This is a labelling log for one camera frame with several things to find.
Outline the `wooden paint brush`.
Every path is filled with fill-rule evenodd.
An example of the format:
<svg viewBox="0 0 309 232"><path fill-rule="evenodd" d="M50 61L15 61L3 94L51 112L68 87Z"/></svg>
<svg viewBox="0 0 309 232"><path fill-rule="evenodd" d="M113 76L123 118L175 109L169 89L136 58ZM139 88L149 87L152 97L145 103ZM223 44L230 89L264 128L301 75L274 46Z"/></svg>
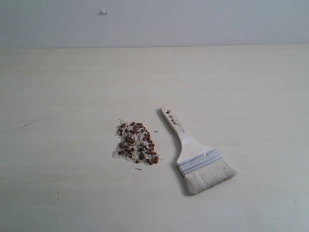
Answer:
<svg viewBox="0 0 309 232"><path fill-rule="evenodd" d="M180 141L177 166L190 195L199 194L236 175L237 171L225 162L216 148L196 141L184 130L169 107L163 106L161 112Z"/></svg>

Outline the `scattered rice and brown pellets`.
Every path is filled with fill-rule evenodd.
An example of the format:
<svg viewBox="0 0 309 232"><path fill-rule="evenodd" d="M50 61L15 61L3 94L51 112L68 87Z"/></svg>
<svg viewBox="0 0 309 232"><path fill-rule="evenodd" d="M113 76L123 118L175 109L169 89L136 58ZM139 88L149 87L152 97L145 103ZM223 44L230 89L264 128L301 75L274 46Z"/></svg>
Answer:
<svg viewBox="0 0 309 232"><path fill-rule="evenodd" d="M118 137L119 142L112 152L114 159L124 159L147 166L164 160L157 152L150 130L144 121L119 119L115 136Z"/></svg>

